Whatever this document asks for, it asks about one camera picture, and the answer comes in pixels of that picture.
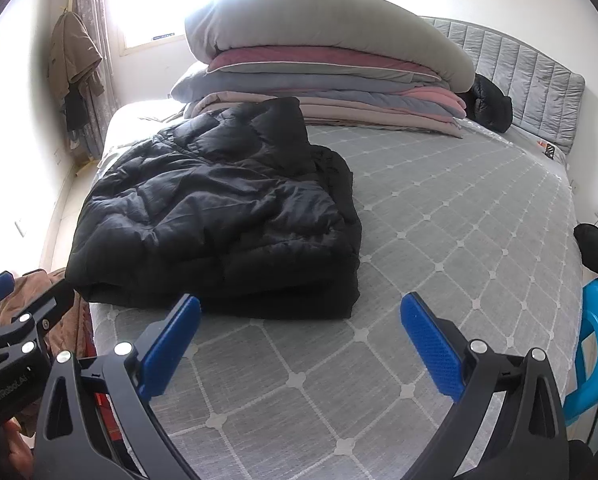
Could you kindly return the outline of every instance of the stack of blankets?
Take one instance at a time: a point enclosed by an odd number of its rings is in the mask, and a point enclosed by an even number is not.
[[[171,91],[185,117],[275,97],[306,124],[415,127],[460,137],[474,67],[385,0],[217,0],[186,19],[199,60]]]

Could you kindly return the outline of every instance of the brown blanket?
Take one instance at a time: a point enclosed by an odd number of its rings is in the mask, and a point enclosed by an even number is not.
[[[64,269],[47,274],[42,269],[34,270],[15,279],[15,290],[0,302],[0,326],[9,324],[32,300],[45,292],[53,283],[63,279]],[[61,350],[70,350],[78,358],[95,355],[92,339],[92,317],[90,305],[77,292],[74,304],[63,318],[48,332],[46,343],[52,355]],[[22,433],[32,436],[40,400],[32,403],[16,416]]]

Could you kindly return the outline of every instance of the baseboard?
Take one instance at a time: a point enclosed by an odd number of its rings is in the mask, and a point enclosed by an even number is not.
[[[54,246],[57,242],[57,235],[59,234],[59,225],[61,225],[61,216],[63,216],[63,210],[65,204],[68,201],[70,189],[72,183],[77,176],[77,166],[72,165],[63,184],[61,184],[61,190],[57,198],[57,202],[54,205],[54,211],[52,217],[50,217],[50,223],[48,224],[48,230],[45,232],[44,248],[41,251],[41,258],[39,259],[39,268],[50,272],[52,269],[52,258],[54,257]]]

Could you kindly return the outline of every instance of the blue chair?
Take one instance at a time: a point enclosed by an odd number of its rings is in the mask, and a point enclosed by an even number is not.
[[[586,368],[583,360],[582,341],[593,332],[598,346],[598,278],[583,288],[582,327],[579,343],[575,354],[575,373],[577,389],[566,397],[564,401],[564,415],[566,424],[572,424],[586,410],[598,403],[598,357],[595,369],[586,378]]]

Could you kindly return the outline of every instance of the window sill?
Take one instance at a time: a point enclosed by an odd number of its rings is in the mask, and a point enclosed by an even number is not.
[[[176,43],[177,41],[185,40],[186,36],[184,34],[177,34],[176,36],[168,36],[167,38],[149,41],[148,43],[141,43],[135,46],[125,46],[124,35],[121,31],[119,31],[119,39],[119,56],[128,56],[128,54],[133,54],[134,52],[146,50],[154,46],[159,46],[166,43]]]

